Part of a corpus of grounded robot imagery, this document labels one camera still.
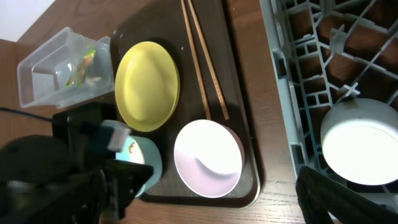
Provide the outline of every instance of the chopsticks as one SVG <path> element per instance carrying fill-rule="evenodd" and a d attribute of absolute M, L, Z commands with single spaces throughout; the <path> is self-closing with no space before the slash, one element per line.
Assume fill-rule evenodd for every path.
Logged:
<path fill-rule="evenodd" d="M 203 52 L 205 53 L 205 58 L 206 58 L 207 65 L 210 70 L 211 79 L 213 80 L 213 84 L 214 84 L 214 86 L 216 88 L 216 92 L 217 92 L 217 97 L 218 97 L 218 100 L 220 101 L 221 109 L 223 110 L 224 119 L 229 119 L 229 113 L 228 113 L 228 109 L 226 107 L 223 92 L 221 90 L 220 84 L 218 83 L 217 74 L 214 69 L 213 62 L 211 61 L 209 50 L 207 48 L 206 41 L 203 36 L 203 32 L 201 31 L 199 20 L 197 18 L 197 14 L 195 12 L 195 9 L 193 8 L 192 0 L 188 0 L 188 3 L 190 6 L 190 9 L 191 9 L 195 27 L 198 32 L 201 47 L 203 49 Z M 190 26 L 189 19 L 188 19 L 187 8 L 185 7 L 185 1 L 181 0 L 181 4 L 182 4 L 182 11 L 184 14 L 184 19 L 185 19 L 185 26 L 187 27 L 188 39 L 189 39 L 189 44 L 190 44 L 190 48 L 191 48 L 191 52 L 192 52 L 193 63 L 195 64 L 195 70 L 197 73 L 197 78 L 198 78 L 200 93 L 201 93 L 201 97 L 202 97 L 202 101 L 203 101 L 203 106 L 205 107 L 206 119 L 211 119 L 210 108 L 209 108 L 209 104 L 207 101 L 205 86 L 203 84 L 203 78 L 201 76 L 200 66 L 199 66 L 199 62 L 198 62 L 198 56 L 197 56 L 197 52 L 195 50 L 195 43 L 193 41 L 192 30 L 191 30 L 191 26 Z"/>

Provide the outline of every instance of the plastic food container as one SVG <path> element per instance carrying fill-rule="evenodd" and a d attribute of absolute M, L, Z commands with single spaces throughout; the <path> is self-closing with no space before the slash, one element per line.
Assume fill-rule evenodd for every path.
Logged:
<path fill-rule="evenodd" d="M 66 27 L 26 57 L 17 68 L 22 108 L 64 108 L 114 90 L 109 37 L 92 40 Z M 95 50 L 81 75 L 86 55 Z"/>

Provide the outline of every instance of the dark tray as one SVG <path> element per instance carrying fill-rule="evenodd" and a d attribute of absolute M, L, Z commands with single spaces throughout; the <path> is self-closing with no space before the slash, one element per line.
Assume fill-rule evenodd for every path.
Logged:
<path fill-rule="evenodd" d="M 164 162 L 164 173 L 161 180 L 147 190 L 145 194 L 142 194 L 140 199 L 145 202 L 247 208 L 256 201 L 259 195 L 260 182 L 229 41 L 223 3 L 214 0 L 196 0 L 193 5 L 227 103 L 231 117 L 227 121 L 223 117 L 188 2 L 186 2 L 186 5 L 212 120 L 231 128 L 240 137 L 245 148 L 246 160 L 237 186 L 230 194 L 221 198 L 201 197 L 192 192 L 179 177 L 173 154 L 177 134 L 189 122 L 205 119 L 206 116 L 185 28 L 181 1 L 154 1 L 123 22 L 111 38 L 111 57 L 115 74 L 123 55 L 133 45 L 149 40 L 157 42 L 169 52 L 180 75 L 180 99 L 172 117 L 161 128 L 151 133 L 133 131 L 134 135 L 152 139 L 158 146 Z"/>

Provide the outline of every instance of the yellow plate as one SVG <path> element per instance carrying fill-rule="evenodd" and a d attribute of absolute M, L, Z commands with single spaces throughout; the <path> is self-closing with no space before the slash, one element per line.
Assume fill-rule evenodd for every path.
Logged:
<path fill-rule="evenodd" d="M 115 95 L 124 121 L 137 131 L 153 131 L 172 115 L 180 78 L 169 53 L 154 42 L 136 44 L 124 55 L 116 74 Z"/>

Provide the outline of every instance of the pink bowl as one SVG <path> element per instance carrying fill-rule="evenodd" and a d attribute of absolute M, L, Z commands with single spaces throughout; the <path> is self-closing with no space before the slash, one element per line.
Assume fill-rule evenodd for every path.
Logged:
<path fill-rule="evenodd" d="M 183 182 L 196 194 L 217 198 L 230 193 L 244 164 L 243 145 L 229 128 L 198 120 L 178 134 L 174 162 Z"/>

